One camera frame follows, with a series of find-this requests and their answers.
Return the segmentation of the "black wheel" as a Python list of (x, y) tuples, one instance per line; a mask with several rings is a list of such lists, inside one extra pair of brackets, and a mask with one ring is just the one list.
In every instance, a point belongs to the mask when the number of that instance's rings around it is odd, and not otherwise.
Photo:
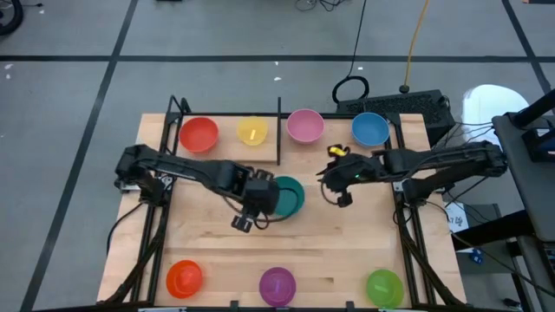
[(10, 0), (13, 7), (12, 19), (5, 25), (0, 25), (0, 36), (13, 33), (23, 22), (23, 5), (20, 0)]

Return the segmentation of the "grey equipment cart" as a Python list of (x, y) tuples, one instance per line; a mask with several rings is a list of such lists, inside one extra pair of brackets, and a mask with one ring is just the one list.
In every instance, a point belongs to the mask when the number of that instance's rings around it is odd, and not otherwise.
[(544, 312), (555, 312), (555, 88), (517, 113), (493, 118), (533, 233), (517, 237)]

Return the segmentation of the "green plastic bowl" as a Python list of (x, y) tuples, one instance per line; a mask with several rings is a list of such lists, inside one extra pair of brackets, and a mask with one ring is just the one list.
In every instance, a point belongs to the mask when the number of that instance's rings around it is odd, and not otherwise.
[(368, 299), (379, 308), (396, 309), (404, 298), (403, 284), (398, 275), (391, 270), (375, 270), (366, 282)]

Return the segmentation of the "orange plastic bowl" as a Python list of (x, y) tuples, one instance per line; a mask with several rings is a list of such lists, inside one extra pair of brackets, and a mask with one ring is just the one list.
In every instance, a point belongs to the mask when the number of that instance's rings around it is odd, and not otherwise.
[(185, 299), (200, 291), (203, 274), (199, 265), (192, 260), (175, 263), (166, 275), (166, 288), (172, 297)]

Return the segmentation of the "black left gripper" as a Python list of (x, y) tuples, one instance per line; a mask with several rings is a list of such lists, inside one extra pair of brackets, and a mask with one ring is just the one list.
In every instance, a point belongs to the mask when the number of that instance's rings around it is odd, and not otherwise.
[(232, 182), (232, 193), (240, 196), (237, 202), (242, 205), (239, 214), (232, 220), (232, 228), (249, 233), (254, 225), (259, 230), (265, 230), (280, 193), (274, 174), (265, 170), (237, 172)]

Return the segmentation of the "black computer case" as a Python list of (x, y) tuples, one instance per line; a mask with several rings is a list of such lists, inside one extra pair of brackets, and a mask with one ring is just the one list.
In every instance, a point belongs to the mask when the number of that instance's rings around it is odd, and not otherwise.
[(428, 142), (434, 146), (454, 126), (448, 98), (439, 89), (371, 97), (337, 104), (338, 114), (371, 112), (387, 114), (420, 114), (428, 134)]

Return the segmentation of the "white paper sheet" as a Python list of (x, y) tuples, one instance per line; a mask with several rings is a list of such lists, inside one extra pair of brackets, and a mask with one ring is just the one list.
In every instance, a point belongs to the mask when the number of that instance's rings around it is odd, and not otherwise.
[(446, 205), (449, 229), (452, 232), (464, 231), (469, 228), (467, 214), (462, 204), (453, 202)]

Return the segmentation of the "blue plastic bowl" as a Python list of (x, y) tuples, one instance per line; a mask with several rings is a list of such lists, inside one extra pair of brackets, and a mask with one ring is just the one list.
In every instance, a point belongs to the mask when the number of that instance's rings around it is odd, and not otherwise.
[(351, 133), (360, 146), (379, 146), (389, 139), (389, 124), (379, 114), (358, 114), (351, 124)]

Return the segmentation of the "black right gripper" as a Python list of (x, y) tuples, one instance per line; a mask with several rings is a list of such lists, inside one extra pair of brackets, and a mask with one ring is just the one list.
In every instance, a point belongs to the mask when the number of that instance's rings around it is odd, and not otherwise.
[[(348, 186), (375, 181), (377, 157), (349, 152), (344, 157), (331, 158), (333, 160), (321, 171), (321, 193), (328, 204), (343, 208), (353, 203), (352, 195), (347, 191)], [(340, 194), (336, 201), (325, 195), (324, 187)]]

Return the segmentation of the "red plastic bowl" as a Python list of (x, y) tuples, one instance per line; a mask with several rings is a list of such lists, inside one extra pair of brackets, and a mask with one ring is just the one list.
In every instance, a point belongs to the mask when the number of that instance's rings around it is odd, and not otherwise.
[(217, 123), (203, 116), (185, 120), (179, 131), (180, 144), (190, 153), (209, 152), (218, 139)]

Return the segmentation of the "yellow plastic bowl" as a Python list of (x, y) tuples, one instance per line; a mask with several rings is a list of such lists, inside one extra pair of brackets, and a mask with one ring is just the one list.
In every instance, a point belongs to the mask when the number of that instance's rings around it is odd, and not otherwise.
[(245, 117), (237, 124), (237, 136), (247, 146), (261, 145), (269, 131), (268, 122), (262, 117)]

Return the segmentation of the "pink plastic bowl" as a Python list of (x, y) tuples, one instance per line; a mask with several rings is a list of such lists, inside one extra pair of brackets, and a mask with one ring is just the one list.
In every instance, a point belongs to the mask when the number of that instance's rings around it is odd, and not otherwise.
[(314, 110), (298, 109), (288, 117), (286, 129), (290, 137), (297, 143), (311, 144), (322, 137), (325, 121), (322, 115)]

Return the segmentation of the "teal plastic bowl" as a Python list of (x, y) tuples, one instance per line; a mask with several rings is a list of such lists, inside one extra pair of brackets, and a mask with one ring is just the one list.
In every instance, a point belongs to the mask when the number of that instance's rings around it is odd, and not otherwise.
[(298, 180), (289, 176), (277, 177), (276, 182), (280, 193), (274, 214), (280, 217), (296, 214), (304, 205), (304, 187)]

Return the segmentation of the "black shelf divider post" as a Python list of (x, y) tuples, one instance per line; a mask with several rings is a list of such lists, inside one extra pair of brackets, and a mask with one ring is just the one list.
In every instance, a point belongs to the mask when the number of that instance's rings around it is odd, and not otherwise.
[(282, 99), (277, 98), (277, 166), (281, 165)]

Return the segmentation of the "purple plastic bowl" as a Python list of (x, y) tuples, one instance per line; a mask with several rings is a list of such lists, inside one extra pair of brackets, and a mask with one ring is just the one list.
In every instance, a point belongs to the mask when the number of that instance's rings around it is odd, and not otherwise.
[(260, 278), (259, 294), (272, 307), (287, 306), (297, 292), (294, 276), (283, 267), (268, 269)]

